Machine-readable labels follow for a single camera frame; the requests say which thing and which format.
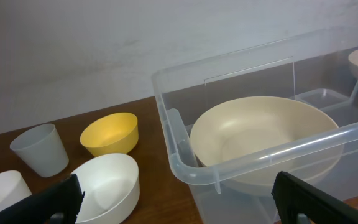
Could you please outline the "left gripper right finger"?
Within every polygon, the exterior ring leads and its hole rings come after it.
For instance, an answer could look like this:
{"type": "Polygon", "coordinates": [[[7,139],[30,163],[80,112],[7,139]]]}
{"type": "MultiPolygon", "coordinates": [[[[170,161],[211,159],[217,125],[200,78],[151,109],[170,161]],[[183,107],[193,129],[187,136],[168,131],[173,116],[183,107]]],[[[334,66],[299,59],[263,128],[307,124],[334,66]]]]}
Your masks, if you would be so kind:
{"type": "Polygon", "coordinates": [[[275,178],[272,196],[283,224],[358,224],[358,210],[284,171],[275,178]]]}

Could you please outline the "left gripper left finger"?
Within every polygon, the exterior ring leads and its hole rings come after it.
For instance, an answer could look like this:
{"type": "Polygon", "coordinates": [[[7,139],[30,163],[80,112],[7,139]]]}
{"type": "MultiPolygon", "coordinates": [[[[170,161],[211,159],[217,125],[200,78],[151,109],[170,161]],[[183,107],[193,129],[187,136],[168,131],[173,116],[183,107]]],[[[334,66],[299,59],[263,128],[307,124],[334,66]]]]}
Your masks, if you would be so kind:
{"type": "Polygon", "coordinates": [[[71,174],[48,189],[0,211],[0,224],[75,223],[84,197],[78,176],[71,174]]]}

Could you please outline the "white plastic bowl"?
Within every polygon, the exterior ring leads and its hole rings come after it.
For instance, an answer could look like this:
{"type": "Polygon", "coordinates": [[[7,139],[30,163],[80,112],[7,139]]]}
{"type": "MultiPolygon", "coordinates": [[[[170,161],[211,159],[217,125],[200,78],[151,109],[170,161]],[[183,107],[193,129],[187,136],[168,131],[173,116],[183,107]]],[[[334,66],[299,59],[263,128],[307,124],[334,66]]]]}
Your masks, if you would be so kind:
{"type": "Polygon", "coordinates": [[[139,201],[139,166],[127,154],[95,157],[72,173],[85,193],[77,223],[122,223],[139,201]]]}

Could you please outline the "cream plate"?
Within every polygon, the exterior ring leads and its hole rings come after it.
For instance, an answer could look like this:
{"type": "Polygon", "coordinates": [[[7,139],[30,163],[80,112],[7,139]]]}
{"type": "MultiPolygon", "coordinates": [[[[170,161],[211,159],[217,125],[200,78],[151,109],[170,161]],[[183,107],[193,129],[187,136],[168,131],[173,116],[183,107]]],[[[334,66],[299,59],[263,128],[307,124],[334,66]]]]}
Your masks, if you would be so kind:
{"type": "MultiPolygon", "coordinates": [[[[192,150],[204,166],[262,151],[337,129],[321,110],[288,98],[252,96],[221,103],[205,113],[191,129],[192,150]]],[[[316,184],[339,162],[343,146],[255,170],[225,181],[242,193],[267,196],[278,172],[296,170],[300,179],[316,184]]]]}

